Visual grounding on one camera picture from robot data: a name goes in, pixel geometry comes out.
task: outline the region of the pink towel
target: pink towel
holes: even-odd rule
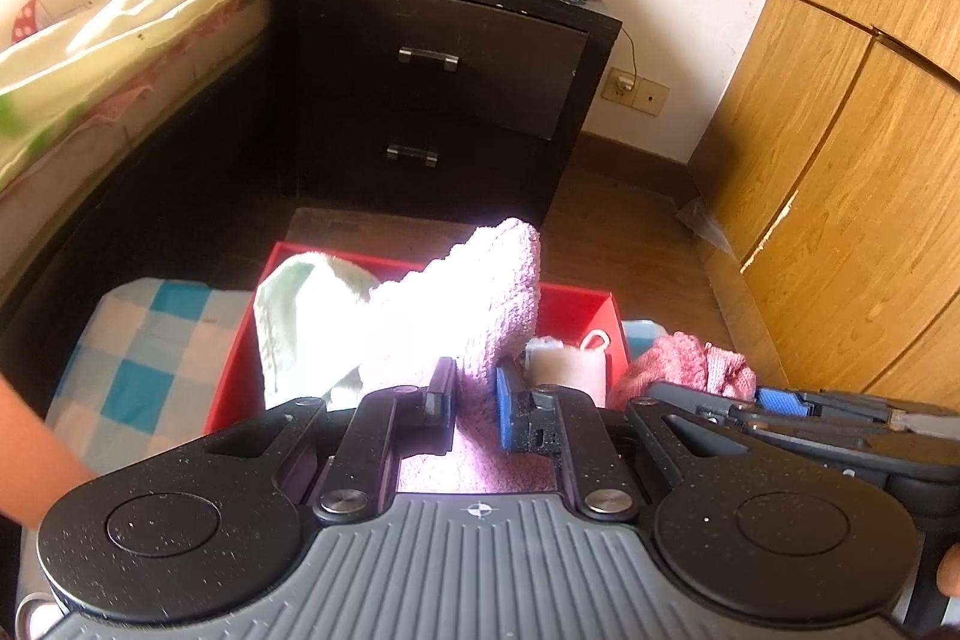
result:
[[[520,220],[479,228],[464,244],[371,291],[364,389],[425,386],[438,357],[460,370],[457,428],[446,456],[414,456],[400,466],[400,490],[496,493],[555,485],[544,456],[508,456],[497,433],[493,365],[534,335],[539,304],[539,238]]]
[[[627,367],[613,384],[607,406],[623,410],[628,401],[643,396],[656,380],[731,399],[752,400],[757,393],[757,375],[743,356],[677,332],[658,336],[653,347]]]

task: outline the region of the nightstand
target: nightstand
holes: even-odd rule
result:
[[[275,21],[301,194],[534,225],[620,30],[599,0],[275,0]]]

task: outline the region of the hand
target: hand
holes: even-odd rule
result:
[[[0,374],[0,513],[37,528],[57,499],[93,477]]]
[[[945,597],[960,597],[960,543],[951,547],[940,560],[937,588]]]

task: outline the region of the gray gripper base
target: gray gripper base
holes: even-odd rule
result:
[[[731,570],[736,578],[736,570]],[[569,513],[556,494],[397,495],[376,520],[317,535],[257,602],[155,629],[67,615],[51,640],[803,640],[902,638],[885,619],[765,629],[711,612],[661,574],[624,525]]]

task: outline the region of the white cup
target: white cup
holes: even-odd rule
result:
[[[602,344],[587,347],[594,338]],[[565,386],[589,394],[594,405],[607,403],[607,348],[610,337],[600,329],[592,330],[580,347],[564,345],[560,340],[531,340],[526,348],[526,376],[531,386]]]

